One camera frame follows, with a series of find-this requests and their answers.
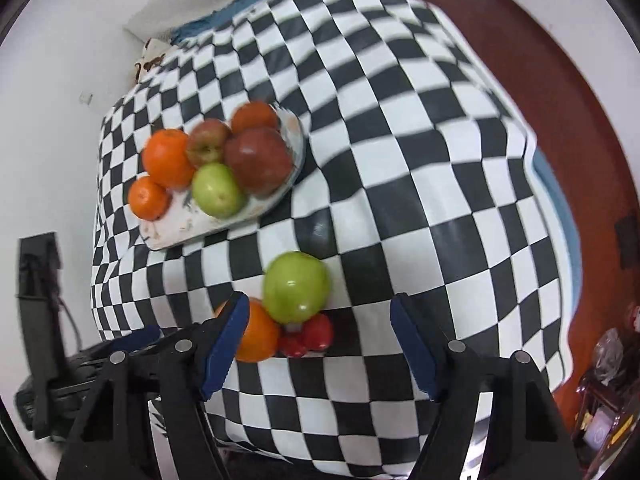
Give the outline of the red tomato small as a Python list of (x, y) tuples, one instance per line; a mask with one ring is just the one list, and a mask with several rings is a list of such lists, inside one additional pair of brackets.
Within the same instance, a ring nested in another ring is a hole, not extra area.
[(298, 359), (307, 353), (307, 348), (300, 342), (296, 334), (284, 333), (278, 342), (279, 351), (291, 359)]

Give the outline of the red tomato large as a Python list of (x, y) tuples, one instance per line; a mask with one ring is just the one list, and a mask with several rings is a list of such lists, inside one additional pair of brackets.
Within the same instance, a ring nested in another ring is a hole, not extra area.
[(334, 339), (331, 320), (325, 314), (318, 313), (303, 324), (298, 339), (309, 351), (322, 352), (326, 350)]

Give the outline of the green apple front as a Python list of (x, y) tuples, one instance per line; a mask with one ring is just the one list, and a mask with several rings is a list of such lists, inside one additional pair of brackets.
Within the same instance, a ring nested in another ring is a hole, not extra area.
[(326, 265), (306, 252), (285, 252), (268, 266), (262, 304), (281, 325), (303, 323), (319, 313), (330, 296)]

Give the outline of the large orange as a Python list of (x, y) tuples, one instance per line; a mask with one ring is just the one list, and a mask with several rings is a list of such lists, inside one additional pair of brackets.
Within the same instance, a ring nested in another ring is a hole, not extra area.
[(142, 151), (143, 168), (163, 188), (182, 191), (188, 188), (195, 168), (186, 156), (189, 136), (179, 129), (155, 131)]

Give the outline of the dark red apple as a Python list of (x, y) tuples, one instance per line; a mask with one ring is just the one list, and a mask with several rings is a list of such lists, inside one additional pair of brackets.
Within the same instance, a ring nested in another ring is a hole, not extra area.
[(243, 191), (258, 198), (277, 191), (294, 170), (292, 153), (276, 129), (245, 130), (224, 144), (224, 163)]

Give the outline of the red green apple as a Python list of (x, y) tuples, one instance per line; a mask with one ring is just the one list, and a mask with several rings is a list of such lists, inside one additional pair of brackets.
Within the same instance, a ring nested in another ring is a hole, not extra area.
[(229, 136), (231, 130), (224, 122), (205, 119), (189, 134), (186, 157), (195, 168), (211, 162), (221, 162), (224, 159), (224, 144)]

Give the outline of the small dark orange tangerine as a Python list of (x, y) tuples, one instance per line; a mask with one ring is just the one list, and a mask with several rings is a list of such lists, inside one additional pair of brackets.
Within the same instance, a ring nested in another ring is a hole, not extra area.
[(254, 128), (277, 129), (279, 118), (274, 108), (262, 101), (240, 105), (232, 114), (230, 128), (234, 134)]

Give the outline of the dark wooden furniture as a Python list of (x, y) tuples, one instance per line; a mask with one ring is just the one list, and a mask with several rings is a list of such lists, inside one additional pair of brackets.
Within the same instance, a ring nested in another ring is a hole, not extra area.
[(598, 340), (576, 389), (572, 440), (585, 479), (639, 477), (638, 304), (629, 305), (624, 324)]

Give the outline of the floral oval plate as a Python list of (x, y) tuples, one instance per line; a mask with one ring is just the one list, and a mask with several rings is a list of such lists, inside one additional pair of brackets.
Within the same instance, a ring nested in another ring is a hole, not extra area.
[(306, 134), (289, 110), (277, 108), (277, 128), (256, 127), (227, 142), (227, 160), (195, 171), (190, 186), (171, 191), (166, 212), (142, 220), (140, 232), (152, 250), (254, 221), (293, 187), (306, 157)]

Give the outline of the checkered black white blanket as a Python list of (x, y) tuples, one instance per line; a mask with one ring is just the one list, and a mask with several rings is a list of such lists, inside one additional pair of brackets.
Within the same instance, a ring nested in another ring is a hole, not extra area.
[[(302, 173), (261, 219), (151, 252), (126, 202), (153, 131), (258, 99), (307, 133)], [(420, 0), (264, 0), (183, 41), (106, 113), (92, 313), (114, 339), (171, 333), (299, 250), (331, 274), (322, 354), (234, 364), (206, 408), (216, 438), (299, 467), (405, 477), (433, 405), (390, 326), (398, 292), (484, 356), (528, 352), (551, 389), (573, 370), (575, 309), (536, 139), (452, 21)]]

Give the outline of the beige patterned pillow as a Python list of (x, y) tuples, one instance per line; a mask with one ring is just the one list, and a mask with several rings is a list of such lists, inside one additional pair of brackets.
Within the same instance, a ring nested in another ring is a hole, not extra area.
[(174, 47), (171, 44), (150, 38), (144, 44), (140, 58), (134, 63), (134, 81), (139, 82), (152, 68), (159, 66), (172, 50)]

